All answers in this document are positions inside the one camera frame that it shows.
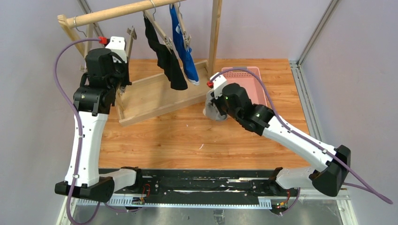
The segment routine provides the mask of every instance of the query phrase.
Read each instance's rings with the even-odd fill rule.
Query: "wooden hanger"
[[[151,14],[148,10],[144,10],[144,16],[147,18],[155,28],[156,32],[162,37],[164,45],[167,47],[168,51],[171,53],[171,50],[173,50],[173,45],[171,38],[167,37],[166,33],[161,29],[159,26],[158,22],[155,21],[155,18],[153,14]]]
[[[189,49],[189,42],[191,41],[191,36],[187,35],[186,29],[185,29],[185,25],[184,25],[184,21],[183,21],[183,15],[181,15],[181,13],[180,13],[180,4],[181,4],[181,2],[179,2],[178,5],[177,5],[177,3],[173,3],[173,6],[176,9],[178,22],[180,23],[180,29],[181,29],[181,33],[183,34],[185,50],[188,50]]]

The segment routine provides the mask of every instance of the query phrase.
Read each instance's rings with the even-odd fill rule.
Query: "pink basket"
[[[232,67],[224,67],[221,69],[221,71],[231,68]],[[261,74],[258,67],[245,68],[252,71],[261,79]],[[228,83],[237,83],[241,87],[244,87],[247,91],[247,95],[249,95],[249,98],[252,100],[252,103],[268,106],[267,99],[261,84],[252,75],[243,71],[231,71],[223,75],[225,79],[227,79]]]

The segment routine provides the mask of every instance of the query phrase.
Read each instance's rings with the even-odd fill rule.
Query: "wooden tabletop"
[[[131,60],[130,81],[161,73],[156,61]],[[220,59],[217,60],[215,69],[220,71],[222,67],[242,66],[260,69],[262,80],[279,114],[308,133],[288,60]],[[99,166],[158,169],[275,169],[280,166],[309,166],[294,152],[275,141],[244,130],[231,118],[227,121],[209,120],[203,115],[203,108],[204,103],[199,103],[121,127],[116,109],[112,107],[102,137]]]

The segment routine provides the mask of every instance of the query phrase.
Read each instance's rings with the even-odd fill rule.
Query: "white wall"
[[[70,42],[57,15],[81,14],[74,0],[0,3],[1,224],[53,225],[63,197],[54,193],[70,160],[73,113],[52,78],[58,52]],[[61,58],[59,77],[72,97],[83,58]]]
[[[99,11],[136,1],[139,0],[88,0],[88,3],[93,11]],[[194,58],[208,57],[212,2],[188,0],[181,3],[180,11],[186,29],[192,36]],[[330,0],[224,0],[217,57],[296,60],[329,2]],[[166,34],[172,37],[169,8],[157,8],[155,19]],[[132,57],[156,58],[145,38],[142,13],[103,21],[99,25],[105,35],[125,37],[127,27],[134,25],[138,39],[133,45]]]
[[[398,219],[397,12],[396,0],[342,0],[303,67],[325,141],[351,148],[352,168],[395,202],[350,188],[361,225]]]

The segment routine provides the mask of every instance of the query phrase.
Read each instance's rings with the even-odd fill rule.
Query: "wooden drying rack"
[[[72,41],[76,41],[80,37],[75,31],[75,27],[87,25],[86,35],[91,38],[93,24],[96,22],[152,9],[154,8],[153,5],[161,7],[177,2],[179,0],[144,0],[71,18],[59,15],[58,22],[67,36]],[[195,63],[199,80],[201,80],[200,85],[190,85],[187,90],[183,91],[173,90],[164,74],[153,75],[133,82],[131,86],[126,87],[124,94],[121,95],[120,92],[116,94],[116,108],[122,126],[160,116],[206,99],[206,93],[209,91],[206,82],[214,74],[221,5],[222,0],[213,0],[208,61]],[[85,57],[91,48],[91,42],[79,43],[75,46],[80,54]]]

